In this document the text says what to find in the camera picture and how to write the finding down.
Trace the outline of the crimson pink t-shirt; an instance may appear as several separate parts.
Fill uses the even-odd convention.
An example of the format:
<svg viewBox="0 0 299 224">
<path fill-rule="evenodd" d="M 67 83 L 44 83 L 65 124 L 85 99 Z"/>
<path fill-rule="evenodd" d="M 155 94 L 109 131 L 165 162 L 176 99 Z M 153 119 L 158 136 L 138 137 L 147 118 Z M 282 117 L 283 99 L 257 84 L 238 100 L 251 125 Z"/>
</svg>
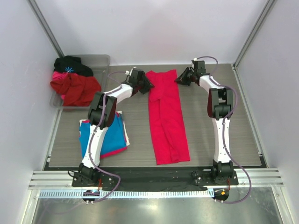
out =
<svg viewBox="0 0 299 224">
<path fill-rule="evenodd" d="M 154 85 L 149 91 L 149 127 L 157 165 L 190 161 L 178 84 L 177 71 L 149 71 Z"/>
</svg>

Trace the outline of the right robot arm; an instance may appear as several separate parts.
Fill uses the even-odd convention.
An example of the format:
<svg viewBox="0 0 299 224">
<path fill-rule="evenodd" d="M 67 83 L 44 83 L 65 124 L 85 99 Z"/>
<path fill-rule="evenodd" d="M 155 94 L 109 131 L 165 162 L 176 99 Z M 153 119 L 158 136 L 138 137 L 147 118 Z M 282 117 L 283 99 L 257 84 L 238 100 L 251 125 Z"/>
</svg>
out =
<svg viewBox="0 0 299 224">
<path fill-rule="evenodd" d="M 204 58 L 194 58 L 192 65 L 175 82 L 188 86 L 194 82 L 208 93 L 207 114 L 214 127 L 215 150 L 211 171 L 203 176 L 209 177 L 214 184 L 229 185 L 234 175 L 233 161 L 229 156 L 229 124 L 234 108 L 234 92 L 206 72 Z"/>
</svg>

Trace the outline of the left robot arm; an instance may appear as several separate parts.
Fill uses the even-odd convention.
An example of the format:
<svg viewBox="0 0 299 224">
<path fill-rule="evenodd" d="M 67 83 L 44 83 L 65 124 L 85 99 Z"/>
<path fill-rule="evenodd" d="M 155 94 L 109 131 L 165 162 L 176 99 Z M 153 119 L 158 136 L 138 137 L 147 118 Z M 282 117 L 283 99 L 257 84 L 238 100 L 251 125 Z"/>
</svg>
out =
<svg viewBox="0 0 299 224">
<path fill-rule="evenodd" d="M 90 104 L 87 115 L 90 124 L 87 149 L 78 173 L 74 175 L 74 181 L 89 186 L 95 186 L 99 182 L 100 152 L 104 137 L 114 121 L 117 104 L 138 92 L 145 94 L 154 87 L 141 69 L 134 67 L 125 74 L 125 81 L 110 91 L 97 92 Z"/>
</svg>

